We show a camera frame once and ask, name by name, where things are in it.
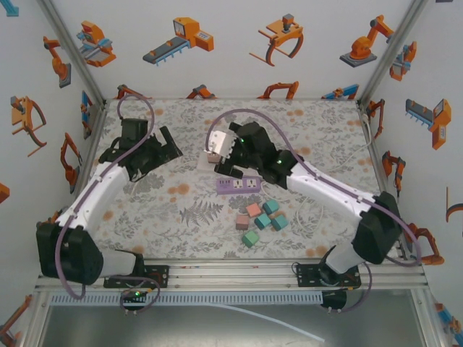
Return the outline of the white power strip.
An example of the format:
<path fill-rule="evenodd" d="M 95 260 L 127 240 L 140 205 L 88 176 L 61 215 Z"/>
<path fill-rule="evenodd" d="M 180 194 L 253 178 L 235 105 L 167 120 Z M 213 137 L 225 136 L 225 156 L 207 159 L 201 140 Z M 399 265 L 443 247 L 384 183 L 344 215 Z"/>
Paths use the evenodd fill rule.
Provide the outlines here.
<path fill-rule="evenodd" d="M 203 153 L 199 156 L 197 162 L 197 170 L 201 172 L 214 172 L 215 164 L 208 162 L 208 157 L 206 153 Z"/>

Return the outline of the purple power strip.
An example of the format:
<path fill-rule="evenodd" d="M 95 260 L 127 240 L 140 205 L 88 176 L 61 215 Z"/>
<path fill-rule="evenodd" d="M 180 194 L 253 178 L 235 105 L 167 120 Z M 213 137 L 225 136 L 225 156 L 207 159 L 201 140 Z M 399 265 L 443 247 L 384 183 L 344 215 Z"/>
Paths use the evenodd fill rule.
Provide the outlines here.
<path fill-rule="evenodd" d="M 219 195 L 254 194 L 261 190 L 262 181 L 258 176 L 243 176 L 241 179 L 217 179 L 216 192 Z"/>

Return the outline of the floral table mat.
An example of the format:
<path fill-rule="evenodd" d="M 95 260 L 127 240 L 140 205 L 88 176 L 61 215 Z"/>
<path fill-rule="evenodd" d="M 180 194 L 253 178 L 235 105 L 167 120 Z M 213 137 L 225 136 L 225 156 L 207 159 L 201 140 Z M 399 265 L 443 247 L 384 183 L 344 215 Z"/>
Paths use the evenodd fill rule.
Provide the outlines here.
<path fill-rule="evenodd" d="M 168 127 L 183 156 L 118 193 L 94 234 L 102 249 L 127 249 L 155 258 L 322 257 L 354 236 L 351 223 L 313 199 L 265 185 L 254 194 L 219 195 L 216 173 L 197 170 L 206 132 L 232 122 L 256 121 L 278 149 L 291 145 L 316 168 L 344 183 L 379 193 L 375 169 L 353 101 L 155 100 L 129 98 L 106 106 L 97 153 L 121 134 L 122 117 L 154 118 Z M 237 215 L 253 203 L 279 201 L 289 224 L 258 231 L 252 248 L 242 243 Z"/>

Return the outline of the small board with green light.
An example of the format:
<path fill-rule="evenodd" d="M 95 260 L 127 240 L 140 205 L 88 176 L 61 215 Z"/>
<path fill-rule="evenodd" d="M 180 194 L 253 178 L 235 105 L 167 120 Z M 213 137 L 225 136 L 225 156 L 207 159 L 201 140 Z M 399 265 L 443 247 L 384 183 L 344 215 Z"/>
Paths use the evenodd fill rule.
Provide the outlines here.
<path fill-rule="evenodd" d="M 129 289 L 122 292 L 123 304 L 144 304 L 149 291 L 141 291 L 140 289 Z"/>

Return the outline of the white plastic tube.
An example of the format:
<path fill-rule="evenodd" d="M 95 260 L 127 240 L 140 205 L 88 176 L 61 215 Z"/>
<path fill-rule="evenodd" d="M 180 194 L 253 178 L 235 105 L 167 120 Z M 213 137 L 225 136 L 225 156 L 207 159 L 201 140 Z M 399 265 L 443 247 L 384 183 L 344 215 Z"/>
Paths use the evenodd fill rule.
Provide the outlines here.
<path fill-rule="evenodd" d="M 290 325 L 287 322 L 284 322 L 284 321 L 278 320 L 276 318 L 269 317 L 269 316 L 266 316 L 264 314 L 260 314 L 260 313 L 254 312 L 254 311 L 250 311 L 250 310 L 239 308 L 239 307 L 233 307 L 233 306 L 229 306 L 229 305 L 223 305 L 223 304 L 207 304 L 207 307 L 213 307 L 213 308 L 217 308 L 217 309 L 224 309 L 224 310 L 228 310 L 228 311 L 239 312 L 241 314 L 247 314 L 247 315 L 250 315 L 252 317 L 256 317 L 256 318 L 265 320 L 267 322 L 272 322 L 274 324 L 277 324 L 277 325 L 280 325 L 280 326 L 285 327 L 287 329 L 290 329 L 290 330 L 292 330 L 292 331 L 294 331 L 296 333 L 299 333 L 300 335 L 303 335 L 303 336 L 305 336 L 307 338 L 311 338 L 313 340 L 316 340 L 319 343 L 325 343 L 325 341 L 326 341 L 324 338 L 322 338 L 320 336 L 317 336 L 317 335 L 315 335 L 313 333 L 310 333 L 310 332 L 308 332 L 306 330 L 303 330 L 303 329 L 300 329 L 300 328 L 295 327 L 293 325 Z"/>

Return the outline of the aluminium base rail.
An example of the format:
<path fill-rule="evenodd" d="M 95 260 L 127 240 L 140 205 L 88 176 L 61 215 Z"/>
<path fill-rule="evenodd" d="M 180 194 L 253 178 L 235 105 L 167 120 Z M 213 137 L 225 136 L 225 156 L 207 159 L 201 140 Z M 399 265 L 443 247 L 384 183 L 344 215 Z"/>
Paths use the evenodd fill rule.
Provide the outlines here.
<path fill-rule="evenodd" d="M 314 264 L 316 259 L 282 260 L 155 260 L 149 265 L 169 266 L 167 291 L 280 291 L 298 290 L 295 262 Z M 359 266 L 362 287 L 373 275 L 373 289 L 422 289 L 428 280 L 421 267 L 401 267 L 391 262 Z"/>

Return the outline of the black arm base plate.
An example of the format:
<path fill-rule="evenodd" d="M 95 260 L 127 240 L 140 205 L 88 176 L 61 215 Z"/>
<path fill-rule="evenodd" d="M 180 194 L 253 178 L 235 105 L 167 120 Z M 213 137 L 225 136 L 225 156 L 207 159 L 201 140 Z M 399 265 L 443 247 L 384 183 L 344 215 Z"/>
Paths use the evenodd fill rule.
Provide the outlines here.
<path fill-rule="evenodd" d="M 338 274 L 329 267 L 319 264 L 297 263 L 293 270 L 300 288 L 359 288 L 362 285 L 358 266 L 351 267 L 343 274 Z"/>
<path fill-rule="evenodd" d="M 137 280 L 135 277 L 150 278 L 157 282 L 160 288 L 166 288 L 169 281 L 168 265 L 145 265 L 142 272 L 128 275 L 128 279 L 117 279 L 115 276 L 104 278 L 104 288 L 156 288 L 156 285 L 148 280 Z"/>

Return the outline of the aluminium frame post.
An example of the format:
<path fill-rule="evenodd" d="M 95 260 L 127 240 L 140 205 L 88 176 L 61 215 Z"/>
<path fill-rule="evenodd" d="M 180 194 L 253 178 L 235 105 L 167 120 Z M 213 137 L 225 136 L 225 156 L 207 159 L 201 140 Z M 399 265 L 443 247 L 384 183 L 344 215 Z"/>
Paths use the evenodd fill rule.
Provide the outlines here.
<path fill-rule="evenodd" d="M 54 30 L 54 33 L 57 36 L 61 46 L 67 52 L 68 57 L 80 75 L 84 85 L 88 89 L 88 92 L 93 97 L 93 101 L 95 101 L 95 103 L 99 105 L 100 108 L 103 108 L 105 105 L 105 98 L 103 97 L 99 86 L 90 73 L 90 70 L 87 68 L 87 64 L 81 57 L 79 49 L 73 41 L 70 31 L 67 29 L 64 20 L 61 18 L 61 15 L 57 11 L 54 2 L 52 0 L 36 1 L 41 8 L 42 13 L 46 17 L 49 25 Z"/>
<path fill-rule="evenodd" d="M 386 76 L 389 67 L 396 58 L 396 55 L 399 53 L 399 49 L 404 45 L 405 39 L 415 26 L 429 1 L 430 0 L 412 0 L 411 4 L 407 8 L 399 26 L 388 44 L 388 47 L 380 58 L 377 67 L 373 71 L 372 77 L 368 80 L 368 83 L 360 96 L 359 107 L 362 111 L 366 109 L 374 92 L 378 89 L 383 78 Z"/>

